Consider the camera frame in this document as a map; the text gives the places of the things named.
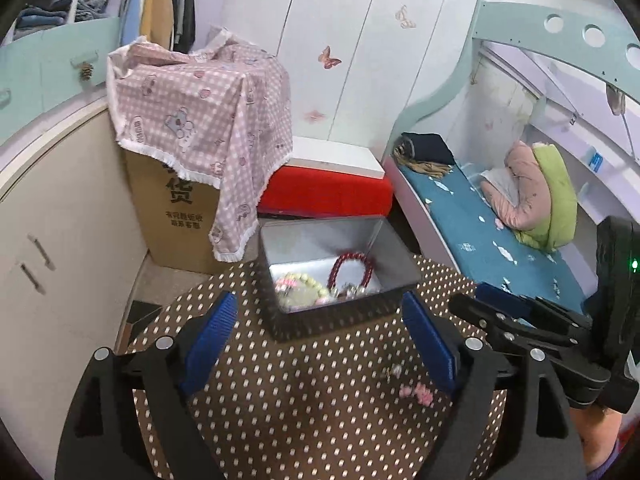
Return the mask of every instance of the red beaded bracelet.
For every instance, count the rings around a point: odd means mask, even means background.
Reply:
[[[373,274],[373,261],[364,253],[344,253],[338,256],[338,259],[335,261],[331,272],[329,273],[329,281],[326,286],[329,290],[332,290],[335,287],[335,280],[338,277],[338,272],[340,271],[340,267],[347,260],[360,260],[365,265],[364,275],[362,277],[362,281],[360,282],[360,286],[365,287],[369,285],[371,281],[371,276]]]

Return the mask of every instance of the green blanket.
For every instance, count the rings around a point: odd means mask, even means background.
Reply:
[[[515,235],[525,245],[551,252],[574,239],[578,198],[564,160],[554,145],[537,146],[533,154],[551,192],[551,216],[534,229],[516,231]]]

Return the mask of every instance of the gray tray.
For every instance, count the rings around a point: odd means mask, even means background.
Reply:
[[[362,252],[373,260],[369,289],[375,294],[321,306],[286,308],[274,282],[288,272],[304,272],[321,283],[341,254]],[[420,280],[412,254],[383,216],[275,221],[260,231],[258,269],[265,314],[277,341],[330,332],[396,311],[402,294]],[[345,262],[337,286],[359,284],[361,262]]]

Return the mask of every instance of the beige cabinet door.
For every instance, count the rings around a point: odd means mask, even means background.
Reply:
[[[92,353],[113,347],[146,253],[106,111],[0,202],[0,417],[44,479]]]

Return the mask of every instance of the circular cutout hole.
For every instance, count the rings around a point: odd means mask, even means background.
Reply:
[[[636,44],[630,44],[626,48],[626,60],[636,70],[640,70],[640,46]]]
[[[557,34],[564,27],[564,20],[557,14],[550,14],[546,17],[545,28],[552,34]]]
[[[584,42],[594,48],[600,48],[607,41],[604,37],[604,33],[600,30],[600,27],[595,25],[587,25],[582,33]]]

